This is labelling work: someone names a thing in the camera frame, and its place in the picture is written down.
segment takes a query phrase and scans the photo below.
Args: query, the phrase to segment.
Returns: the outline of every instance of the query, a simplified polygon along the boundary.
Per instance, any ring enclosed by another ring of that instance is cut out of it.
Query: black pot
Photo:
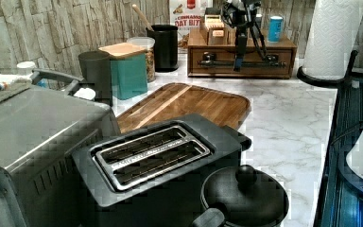
[[[252,166],[212,173],[202,185],[201,202],[206,211],[193,221],[193,227],[273,227],[288,211],[282,186]]]

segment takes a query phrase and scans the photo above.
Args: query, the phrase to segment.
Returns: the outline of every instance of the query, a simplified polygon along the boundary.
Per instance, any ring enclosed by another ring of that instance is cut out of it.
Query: kitchen counter
[[[128,100],[115,98],[113,111],[120,115],[171,82],[216,89],[250,100],[251,112],[238,131],[252,140],[252,146],[243,151],[241,162],[266,172],[287,191],[290,209],[282,226],[313,226],[337,90],[314,87],[295,78],[189,78],[187,56],[179,55],[177,71],[156,73],[147,94]]]

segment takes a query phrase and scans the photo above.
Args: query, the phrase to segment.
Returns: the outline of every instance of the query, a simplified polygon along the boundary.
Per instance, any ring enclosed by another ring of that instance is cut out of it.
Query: backsplash
[[[222,0],[214,0],[220,7]],[[169,23],[167,0],[0,0],[0,73],[16,73],[16,64],[35,61],[38,67],[81,76],[78,55],[108,44],[144,36],[145,26],[131,5],[152,24]],[[263,0],[263,28],[269,15],[285,18],[285,34],[303,57],[315,0]],[[363,67],[363,20],[357,36]]]
[[[35,61],[81,76],[80,53],[145,34],[133,3],[150,22],[168,23],[166,0],[0,0],[0,72]]]

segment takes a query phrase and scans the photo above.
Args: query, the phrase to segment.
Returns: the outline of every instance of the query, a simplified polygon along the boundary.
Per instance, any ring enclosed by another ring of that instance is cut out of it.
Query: wooden spoon
[[[149,21],[147,20],[147,17],[143,14],[143,12],[137,7],[137,5],[133,4],[132,8],[134,9],[135,12],[137,12],[137,14],[140,16],[140,19],[144,22],[144,24],[146,24],[148,30],[150,31],[154,31],[154,29],[152,28],[151,24],[149,23]]]

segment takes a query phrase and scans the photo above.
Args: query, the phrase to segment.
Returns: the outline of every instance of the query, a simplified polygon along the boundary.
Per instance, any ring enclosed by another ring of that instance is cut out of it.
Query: toaster slot
[[[125,143],[98,151],[95,160],[115,189],[127,190],[210,153],[198,138],[176,125],[133,135]]]
[[[109,148],[100,152],[106,164],[113,164],[138,153],[157,148],[171,141],[182,139],[186,133],[179,128],[171,128],[147,136],[140,137],[128,143]]]
[[[196,142],[190,141],[140,160],[132,165],[116,169],[114,175],[120,184],[126,185],[149,176],[161,174],[161,172],[167,169],[170,170],[172,166],[177,166],[194,159],[203,152],[204,150]]]

